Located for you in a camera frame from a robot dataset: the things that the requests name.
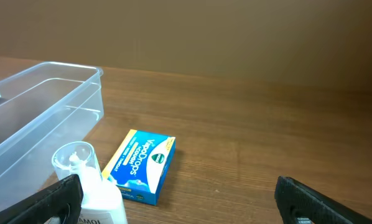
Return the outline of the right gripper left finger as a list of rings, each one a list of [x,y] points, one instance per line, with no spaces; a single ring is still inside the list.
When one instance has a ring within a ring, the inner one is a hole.
[[[78,222],[82,200],[80,178],[72,174],[0,211],[0,224],[74,224]]]

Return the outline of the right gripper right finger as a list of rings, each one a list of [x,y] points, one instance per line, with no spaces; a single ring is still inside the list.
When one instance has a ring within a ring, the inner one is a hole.
[[[372,219],[292,177],[278,177],[274,198],[284,224],[372,224]]]

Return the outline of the small white bottle clear cap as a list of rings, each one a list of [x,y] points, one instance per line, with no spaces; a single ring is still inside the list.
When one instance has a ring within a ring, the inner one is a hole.
[[[104,179],[94,147],[84,141],[63,145],[52,156],[58,179],[76,174],[83,190],[78,224],[127,224],[121,191]]]

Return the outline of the blue VapoDrops lozenge box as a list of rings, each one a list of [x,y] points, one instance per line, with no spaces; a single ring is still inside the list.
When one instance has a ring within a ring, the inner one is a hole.
[[[157,205],[175,150],[174,136],[131,129],[101,173],[123,198]]]

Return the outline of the clear plastic container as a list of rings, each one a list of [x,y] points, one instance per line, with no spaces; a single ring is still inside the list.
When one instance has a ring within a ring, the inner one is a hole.
[[[99,67],[42,62],[0,81],[0,211],[54,182],[61,146],[104,115]]]

